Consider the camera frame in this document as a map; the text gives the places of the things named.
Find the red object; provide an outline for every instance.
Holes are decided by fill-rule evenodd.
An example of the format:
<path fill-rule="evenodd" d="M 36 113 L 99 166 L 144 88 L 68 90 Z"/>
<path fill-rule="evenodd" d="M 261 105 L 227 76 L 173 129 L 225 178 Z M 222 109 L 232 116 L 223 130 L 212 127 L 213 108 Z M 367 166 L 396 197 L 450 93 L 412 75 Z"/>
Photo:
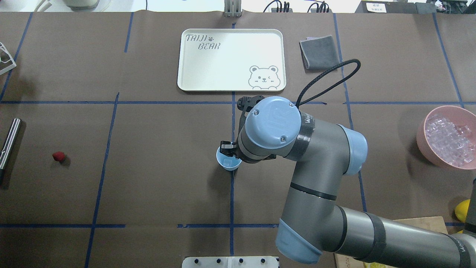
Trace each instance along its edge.
<path fill-rule="evenodd" d="M 53 154 L 53 159 L 61 163 L 66 159 L 66 155 L 63 152 L 56 152 Z"/>

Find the small light blue cup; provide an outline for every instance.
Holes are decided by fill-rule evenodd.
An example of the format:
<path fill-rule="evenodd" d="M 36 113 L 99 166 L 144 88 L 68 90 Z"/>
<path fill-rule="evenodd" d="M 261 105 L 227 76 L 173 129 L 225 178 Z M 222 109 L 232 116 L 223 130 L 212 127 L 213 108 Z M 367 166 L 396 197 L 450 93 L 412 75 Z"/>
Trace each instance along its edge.
<path fill-rule="evenodd" d="M 220 153 L 220 147 L 218 147 L 217 150 L 217 161 L 220 166 L 222 166 L 224 169 L 228 171 L 233 171 L 239 167 L 239 164 L 241 164 L 241 159 L 236 158 L 234 156 L 229 157 L 226 156 L 222 153 Z"/>

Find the ice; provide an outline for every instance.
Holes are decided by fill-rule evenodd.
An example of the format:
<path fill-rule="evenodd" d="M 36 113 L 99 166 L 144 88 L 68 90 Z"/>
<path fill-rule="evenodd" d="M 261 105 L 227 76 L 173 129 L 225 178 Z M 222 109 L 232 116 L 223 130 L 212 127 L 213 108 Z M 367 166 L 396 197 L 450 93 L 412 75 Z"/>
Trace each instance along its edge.
<path fill-rule="evenodd" d="M 456 126 L 442 115 L 434 114 L 425 127 L 428 143 L 445 162 L 462 167 L 475 159 L 475 145 L 469 141 L 473 133 L 467 125 Z"/>

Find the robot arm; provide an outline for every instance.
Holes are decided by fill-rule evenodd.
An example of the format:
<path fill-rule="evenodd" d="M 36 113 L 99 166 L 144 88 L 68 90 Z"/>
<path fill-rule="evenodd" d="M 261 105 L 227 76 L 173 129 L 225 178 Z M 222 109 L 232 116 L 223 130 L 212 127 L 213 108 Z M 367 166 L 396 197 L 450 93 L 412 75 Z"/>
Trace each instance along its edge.
<path fill-rule="evenodd" d="M 296 161 L 276 238 L 283 255 L 308 264 L 329 251 L 401 268 L 476 268 L 473 233 L 449 236 L 336 205 L 342 175 L 356 174 L 367 157 L 362 134 L 314 119 L 283 97 L 240 100 L 253 105 L 221 153 L 247 163 L 275 155 Z"/>

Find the bear drawing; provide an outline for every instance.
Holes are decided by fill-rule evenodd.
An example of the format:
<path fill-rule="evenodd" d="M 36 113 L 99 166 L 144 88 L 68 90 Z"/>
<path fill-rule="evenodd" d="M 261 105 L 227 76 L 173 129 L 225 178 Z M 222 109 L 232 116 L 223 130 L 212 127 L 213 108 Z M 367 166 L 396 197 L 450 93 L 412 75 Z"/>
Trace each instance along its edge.
<path fill-rule="evenodd" d="M 252 66 L 249 71 L 251 72 L 251 76 L 248 82 L 249 85 L 253 87 L 253 90 L 277 90 L 276 88 L 281 84 L 276 66 L 270 66 L 269 68 Z"/>

